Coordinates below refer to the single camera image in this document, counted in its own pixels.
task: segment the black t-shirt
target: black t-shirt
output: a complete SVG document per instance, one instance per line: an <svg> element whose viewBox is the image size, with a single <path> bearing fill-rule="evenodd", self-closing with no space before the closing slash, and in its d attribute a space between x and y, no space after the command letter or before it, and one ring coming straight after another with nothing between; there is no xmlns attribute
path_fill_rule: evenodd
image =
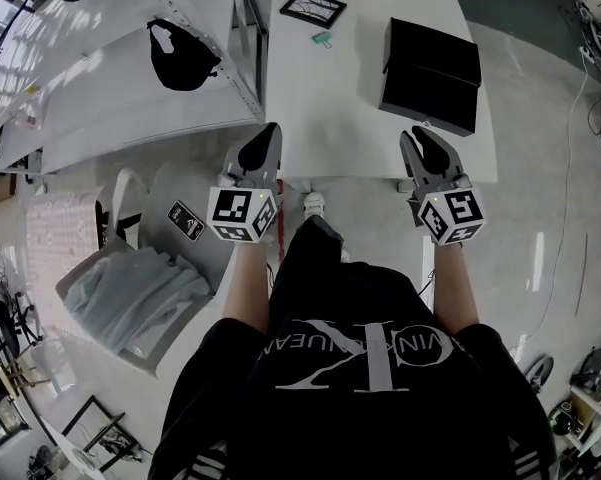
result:
<svg viewBox="0 0 601 480"><path fill-rule="evenodd" d="M489 327L449 337L406 277L364 263L279 291L281 309L271 337L230 319L209 331L151 479L221 441L234 479L551 478L544 411Z"/></svg>

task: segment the green binder clip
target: green binder clip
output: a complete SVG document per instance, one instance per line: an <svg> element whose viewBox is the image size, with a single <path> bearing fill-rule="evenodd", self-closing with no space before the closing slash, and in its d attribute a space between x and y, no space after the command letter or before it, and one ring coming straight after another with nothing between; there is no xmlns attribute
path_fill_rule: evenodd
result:
<svg viewBox="0 0 601 480"><path fill-rule="evenodd" d="M311 36L311 39L313 39L314 43L321 44L327 50L333 48L333 45L329 42L329 40L331 39L331 34L329 32L320 32L315 36Z"/></svg>

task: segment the black pants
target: black pants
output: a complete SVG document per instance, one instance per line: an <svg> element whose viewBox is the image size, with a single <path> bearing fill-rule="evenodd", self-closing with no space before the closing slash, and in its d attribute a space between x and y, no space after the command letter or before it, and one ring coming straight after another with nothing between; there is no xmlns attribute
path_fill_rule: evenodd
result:
<svg viewBox="0 0 601 480"><path fill-rule="evenodd" d="M320 216L309 217L296 231L280 265L271 292L270 334L279 329L288 314L289 304L282 300L311 292L316 279L325 279L340 264L343 238Z"/></svg>

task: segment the cable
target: cable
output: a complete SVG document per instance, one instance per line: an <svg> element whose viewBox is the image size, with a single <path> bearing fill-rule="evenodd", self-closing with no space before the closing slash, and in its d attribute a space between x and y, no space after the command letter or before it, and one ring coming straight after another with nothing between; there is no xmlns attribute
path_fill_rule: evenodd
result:
<svg viewBox="0 0 601 480"><path fill-rule="evenodd" d="M601 102L601 96L595 101L595 103L593 105L591 105L591 108L589 109L589 113L587 114L587 124L589 125L589 130L591 130L591 133L593 133L596 137L598 137L601 134L601 124L600 124L600 129L596 132L593 127L591 126L591 112L593 112L593 109L596 108L596 106Z"/></svg>
<svg viewBox="0 0 601 480"><path fill-rule="evenodd" d="M87 431L87 427L85 427L82 423L78 423L76 425L76 427L82 434L82 438L86 441L86 443L85 443L85 446L86 446L88 443L90 443L92 441L92 438L91 438L89 432ZM89 450L88 452L83 452L83 453L86 453L89 457L91 457L94 461L96 461L96 463L102 464L102 461L100 460L100 455L98 454L98 450L96 449L95 446L93 448L91 448L91 450Z"/></svg>
<svg viewBox="0 0 601 480"><path fill-rule="evenodd" d="M271 268L271 265L269 265L268 263L267 263L267 271L269 273L269 286L271 288L273 288L273 283L274 283L274 281L276 279L276 276L273 273L273 268Z"/></svg>
<svg viewBox="0 0 601 480"><path fill-rule="evenodd" d="M427 288L429 288L429 285L430 285L431 283L433 283L433 278L435 277L435 275L436 275L436 269L433 269L431 272L429 272L429 282L428 282L427 284L425 284L425 285L422 287L422 290L420 290L420 291L418 292L418 297L420 297L420 295L422 295L422 293L423 293L423 292L424 292L424 291L425 291Z"/></svg>
<svg viewBox="0 0 601 480"><path fill-rule="evenodd" d="M582 300L582 289L584 288L584 275L587 272L587 251L589 250L589 233L584 234L584 261L582 262L582 275L580 276L580 289L578 290L578 302L573 316L578 316L580 301Z"/></svg>
<svg viewBox="0 0 601 480"><path fill-rule="evenodd" d="M556 254L556 262L553 266L553 279L551 281L551 292L549 293L549 300L547 301L547 306L544 308L544 313L542 314L542 318L540 319L540 323L536 326L531 334L529 334L524 340L518 343L518 348L524 345L527 341L529 341L535 333L538 332L545 319L547 318L547 313L549 312L549 306L551 306L551 301L553 300L553 293L556 288L556 273L558 271L558 262L560 261L560 254L562 253L562 245L564 244L564 232L567 225L567 213L569 210L569 174L571 173L571 116L573 115L573 111L580 101L580 97L584 92L584 86L587 84L587 80L589 80L589 70L587 69L586 60L584 58L584 53L580 54L582 57L582 67L584 68L584 80L582 81L582 85L580 86L580 90L578 91L578 95L576 99L573 100L571 104L571 108L569 109L569 115L567 116L567 175L564 179L564 214L562 217L562 233L560 236L560 243L558 245L558 254Z"/></svg>

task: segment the black box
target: black box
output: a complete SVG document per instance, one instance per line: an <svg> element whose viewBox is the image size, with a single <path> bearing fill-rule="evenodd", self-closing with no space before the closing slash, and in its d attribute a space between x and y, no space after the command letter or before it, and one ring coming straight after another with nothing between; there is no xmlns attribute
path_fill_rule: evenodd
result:
<svg viewBox="0 0 601 480"><path fill-rule="evenodd" d="M482 75L474 43L391 18L383 72L380 110L463 137L476 131Z"/></svg>

